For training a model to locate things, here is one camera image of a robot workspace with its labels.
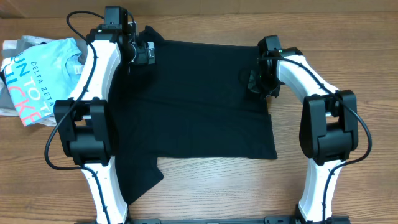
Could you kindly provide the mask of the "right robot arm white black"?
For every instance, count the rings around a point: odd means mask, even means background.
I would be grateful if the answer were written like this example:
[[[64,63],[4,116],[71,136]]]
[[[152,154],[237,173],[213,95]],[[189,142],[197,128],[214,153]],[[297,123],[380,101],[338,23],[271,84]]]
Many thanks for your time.
[[[308,64],[298,48],[260,47],[259,71],[248,88],[260,96],[276,96],[287,85],[302,103],[301,150],[308,159],[303,195],[291,223],[349,223],[332,214],[339,174],[358,146],[356,96],[329,84]]]

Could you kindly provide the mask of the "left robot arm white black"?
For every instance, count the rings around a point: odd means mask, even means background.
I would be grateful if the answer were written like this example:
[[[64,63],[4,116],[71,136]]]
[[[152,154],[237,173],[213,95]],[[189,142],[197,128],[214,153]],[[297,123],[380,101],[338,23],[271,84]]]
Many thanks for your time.
[[[83,73],[66,100],[54,106],[56,126],[66,156],[88,183],[96,208],[95,223],[126,223],[129,209],[116,174],[119,136],[108,103],[114,77],[130,64],[154,63],[152,42],[136,42],[134,23],[125,29],[105,25],[86,37]]]

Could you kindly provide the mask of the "black t-shirt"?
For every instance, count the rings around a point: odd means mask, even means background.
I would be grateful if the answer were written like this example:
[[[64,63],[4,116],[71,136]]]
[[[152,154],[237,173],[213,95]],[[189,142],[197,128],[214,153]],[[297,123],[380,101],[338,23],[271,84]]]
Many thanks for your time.
[[[155,63],[131,65],[109,95],[127,204],[163,179],[159,157],[277,158],[267,104],[246,91],[256,47],[166,40],[151,26],[139,38],[154,43]]]

